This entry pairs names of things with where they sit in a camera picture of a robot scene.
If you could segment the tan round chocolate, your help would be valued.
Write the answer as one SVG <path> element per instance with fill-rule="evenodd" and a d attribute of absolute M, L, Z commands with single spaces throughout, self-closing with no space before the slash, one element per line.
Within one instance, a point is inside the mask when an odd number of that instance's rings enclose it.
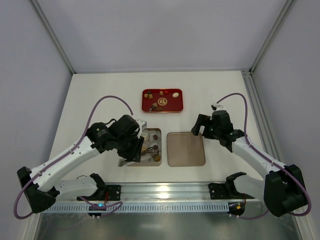
<path fill-rule="evenodd" d="M 156 155 L 153 159 L 155 162 L 158 162 L 161 160 L 161 157 L 159 155 Z"/>

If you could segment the gold tin lid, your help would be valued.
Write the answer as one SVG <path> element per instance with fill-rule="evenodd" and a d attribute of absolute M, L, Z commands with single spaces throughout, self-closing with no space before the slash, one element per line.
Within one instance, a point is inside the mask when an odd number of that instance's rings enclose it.
<path fill-rule="evenodd" d="M 167 162 L 170 167 L 202 167 L 206 163 L 203 137 L 191 132 L 167 134 Z"/>

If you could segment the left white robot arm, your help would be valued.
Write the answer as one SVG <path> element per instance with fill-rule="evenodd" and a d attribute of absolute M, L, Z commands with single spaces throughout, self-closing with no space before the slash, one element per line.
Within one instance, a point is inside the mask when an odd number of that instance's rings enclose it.
<path fill-rule="evenodd" d="M 32 169 L 24 166 L 17 171 L 22 194 L 33 214 L 49 209 L 56 201 L 102 200 L 107 187 L 97 173 L 74 180 L 63 180 L 63 177 L 104 152 L 115 150 L 126 162 L 140 161 L 144 143 L 142 132 L 147 122 L 127 114 L 111 122 L 111 125 L 92 124 L 77 142 L 55 158 Z"/>

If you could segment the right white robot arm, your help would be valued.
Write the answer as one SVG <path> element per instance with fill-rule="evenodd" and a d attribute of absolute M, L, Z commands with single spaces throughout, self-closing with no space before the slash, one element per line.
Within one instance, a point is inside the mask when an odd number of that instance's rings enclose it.
<path fill-rule="evenodd" d="M 266 208 L 276 217 L 289 214 L 306 206 L 310 199 L 301 170 L 294 164 L 285 165 L 259 150 L 240 129 L 234 129 L 226 110 L 217 110 L 211 116 L 199 114 L 193 135 L 200 133 L 206 139 L 219 141 L 222 147 L 245 160 L 261 177 L 252 178 L 238 172 L 226 178 L 225 184 L 230 194 L 248 194 L 263 201 Z"/>

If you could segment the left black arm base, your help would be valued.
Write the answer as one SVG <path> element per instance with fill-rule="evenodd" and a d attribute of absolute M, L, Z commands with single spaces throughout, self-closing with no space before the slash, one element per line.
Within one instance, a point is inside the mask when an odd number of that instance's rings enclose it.
<path fill-rule="evenodd" d="M 81 197 L 87 201 L 119 201 L 121 199 L 122 186 L 119 184 L 106 184 L 103 179 L 97 174 L 92 173 L 88 179 L 93 186 L 92 193 L 82 193 L 77 197 L 81 201 Z"/>

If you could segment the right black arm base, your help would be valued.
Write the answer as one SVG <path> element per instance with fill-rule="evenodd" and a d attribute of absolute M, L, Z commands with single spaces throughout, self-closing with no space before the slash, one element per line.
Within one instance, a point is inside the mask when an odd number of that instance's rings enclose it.
<path fill-rule="evenodd" d="M 245 176 L 244 172 L 237 172 L 226 177 L 225 182 L 210 183 L 208 185 L 211 200 L 228 200 L 228 199 L 242 199 L 243 193 L 236 190 L 234 181 L 236 178 Z"/>

